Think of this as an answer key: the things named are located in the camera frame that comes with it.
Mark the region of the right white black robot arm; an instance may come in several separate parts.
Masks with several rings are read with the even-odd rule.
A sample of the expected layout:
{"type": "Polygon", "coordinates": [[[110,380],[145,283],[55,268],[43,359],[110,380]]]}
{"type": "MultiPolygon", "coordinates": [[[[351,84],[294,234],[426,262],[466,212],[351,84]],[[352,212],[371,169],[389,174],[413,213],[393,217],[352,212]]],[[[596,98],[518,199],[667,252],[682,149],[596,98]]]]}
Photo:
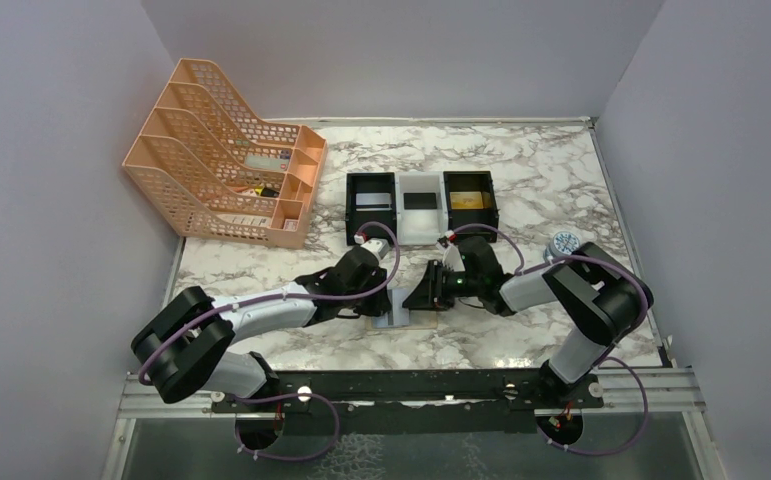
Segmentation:
{"type": "Polygon", "coordinates": [[[430,261],[422,280],[403,301],[410,311],[446,311],[474,297],[490,314],[508,317],[557,302],[574,327],[539,368],[534,391],[548,405],[573,399],[583,379],[615,345],[638,328],[654,304],[650,288],[593,242],[522,273],[507,273],[491,245],[470,237],[447,250],[449,259],[430,261]]]}

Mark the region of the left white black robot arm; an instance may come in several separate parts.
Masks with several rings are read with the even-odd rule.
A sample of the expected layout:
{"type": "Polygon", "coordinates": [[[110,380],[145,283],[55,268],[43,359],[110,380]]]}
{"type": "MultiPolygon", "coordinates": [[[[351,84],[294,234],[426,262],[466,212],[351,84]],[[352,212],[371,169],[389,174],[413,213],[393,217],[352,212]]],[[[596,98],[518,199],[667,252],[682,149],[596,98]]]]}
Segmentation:
{"type": "Polygon", "coordinates": [[[141,366],[138,380],[167,404],[199,390],[238,396],[251,410],[274,401],[277,378],[257,352],[233,354],[237,342],[278,330],[311,327],[343,311],[379,316],[390,308],[391,274],[381,262],[387,241],[371,239],[338,262],[262,294],[217,305],[201,287],[188,287],[149,321],[131,342],[141,366]]]}

